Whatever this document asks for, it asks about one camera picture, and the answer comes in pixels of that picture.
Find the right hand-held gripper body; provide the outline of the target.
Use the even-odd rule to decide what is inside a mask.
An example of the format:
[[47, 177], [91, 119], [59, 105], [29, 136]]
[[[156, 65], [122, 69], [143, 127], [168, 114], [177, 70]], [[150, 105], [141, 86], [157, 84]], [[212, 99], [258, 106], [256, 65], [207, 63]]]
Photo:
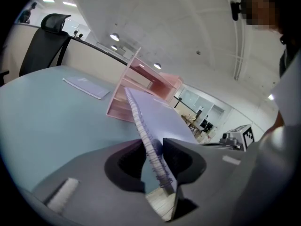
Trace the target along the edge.
[[254, 142], [253, 131], [250, 124], [239, 126], [223, 133], [220, 143], [231, 146], [235, 150], [246, 151]]

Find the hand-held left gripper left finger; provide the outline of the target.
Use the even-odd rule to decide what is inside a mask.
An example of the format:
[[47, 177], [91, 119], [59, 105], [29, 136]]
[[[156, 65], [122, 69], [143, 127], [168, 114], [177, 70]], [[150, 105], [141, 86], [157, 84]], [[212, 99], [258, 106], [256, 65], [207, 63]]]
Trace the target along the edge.
[[141, 180], [141, 140], [84, 153], [33, 190], [43, 215], [56, 226], [162, 226]]

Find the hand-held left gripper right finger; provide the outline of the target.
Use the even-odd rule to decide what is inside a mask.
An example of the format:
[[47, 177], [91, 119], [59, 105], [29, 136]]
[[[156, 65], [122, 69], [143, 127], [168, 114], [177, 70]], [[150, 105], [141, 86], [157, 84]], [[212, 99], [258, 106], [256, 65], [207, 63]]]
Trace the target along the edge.
[[177, 182], [170, 226], [240, 226], [237, 207], [249, 152], [163, 139], [163, 157]]

